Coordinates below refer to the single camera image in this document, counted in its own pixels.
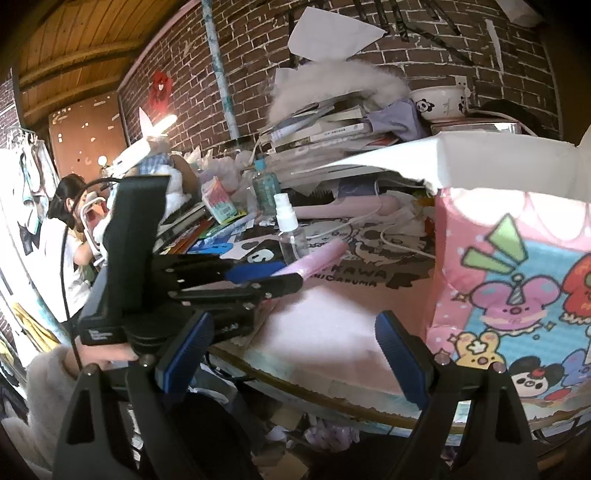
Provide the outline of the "operator left hand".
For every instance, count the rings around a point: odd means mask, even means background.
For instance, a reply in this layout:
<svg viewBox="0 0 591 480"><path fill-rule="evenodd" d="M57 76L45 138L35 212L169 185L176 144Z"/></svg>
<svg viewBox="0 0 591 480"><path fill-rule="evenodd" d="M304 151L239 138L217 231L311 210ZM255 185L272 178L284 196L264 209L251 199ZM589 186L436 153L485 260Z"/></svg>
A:
<svg viewBox="0 0 591 480"><path fill-rule="evenodd" d="M82 369L90 364L96 364L105 370L115 362L131 362L137 359L138 356L127 343L88 346L76 337L66 352L63 367L70 376L76 378Z"/></svg>

